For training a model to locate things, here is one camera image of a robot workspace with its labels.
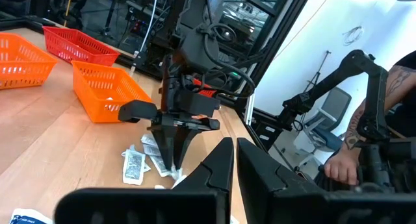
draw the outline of plastic basket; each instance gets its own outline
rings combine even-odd
[[[67,62],[77,60],[111,66],[120,54],[76,29],[42,28],[45,32],[46,49]]]
[[[0,33],[0,90],[42,85],[57,62],[21,36]]]
[[[120,107],[132,100],[151,102],[120,68],[72,61],[73,89],[94,123],[116,123]]]
[[[201,81],[199,81],[197,79],[194,79],[194,84],[201,85],[202,83],[201,83]],[[215,91],[210,91],[210,90],[202,90],[202,91],[199,92],[199,94],[207,96],[207,97],[212,97],[214,95],[214,93],[215,93]]]

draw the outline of wooden table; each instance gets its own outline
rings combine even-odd
[[[29,29],[9,32],[46,50],[42,34]],[[160,82],[139,74],[134,79],[160,104]],[[189,175],[223,137],[232,137],[234,144],[237,137],[252,141],[233,109],[222,106],[214,118],[221,129],[193,139],[183,161],[184,174]],[[138,188],[122,182],[121,153],[132,143],[142,151],[140,137],[149,133],[149,125],[92,123],[72,89],[72,66],[61,59],[43,86],[0,90],[0,223],[8,223],[15,208],[33,208],[52,218],[59,199],[78,188]],[[161,178],[149,157],[146,162],[151,171],[144,174],[141,188],[172,187],[172,178]],[[236,165],[231,214],[246,223]]]

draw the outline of tattoo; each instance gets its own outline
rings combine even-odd
[[[416,70],[411,69],[411,68],[402,67],[402,66],[393,66],[391,68],[389,74],[392,75],[392,74],[397,73],[397,77],[387,87],[387,91],[386,91],[385,96],[386,97],[390,96],[414,72],[416,72]]]
[[[348,150],[354,148],[354,144],[360,139],[360,135],[357,132],[357,125],[359,118],[364,114],[364,110],[360,110],[357,114],[354,114],[351,118],[350,124],[348,125],[348,130],[345,136],[345,144]]]

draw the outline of gray chair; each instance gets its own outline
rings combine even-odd
[[[324,148],[328,148],[331,152],[334,152],[341,148],[342,139],[332,134],[331,131],[338,127],[344,118],[350,102],[351,95],[335,87],[329,92],[318,113],[303,123],[303,132],[299,134],[296,140],[307,137],[309,142],[313,144],[314,149],[305,160],[301,161],[300,166],[311,160],[317,149],[325,150]],[[305,143],[305,140],[296,140],[294,142],[296,148],[302,149],[302,146],[298,147],[298,145]]]

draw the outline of tattooed arm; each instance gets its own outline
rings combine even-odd
[[[387,78],[385,93],[385,110],[399,103],[416,84],[416,70],[402,66],[393,66]],[[365,140],[357,133],[359,118],[363,115],[365,102],[352,115],[345,134],[345,141],[339,153],[331,157],[325,164],[325,174],[336,181],[357,184],[357,165],[360,149],[354,148],[358,140]]]
[[[385,91],[385,103],[384,110],[388,111],[397,103],[399,103],[403,97],[415,86],[416,84],[416,70],[406,68],[402,66],[393,66],[389,71],[389,77],[387,78],[387,86]],[[354,114],[351,117],[348,130],[345,134],[345,141],[343,149],[352,150],[354,144],[358,140],[364,140],[357,133],[357,124],[359,118],[363,115],[365,108],[365,102],[363,101]]]

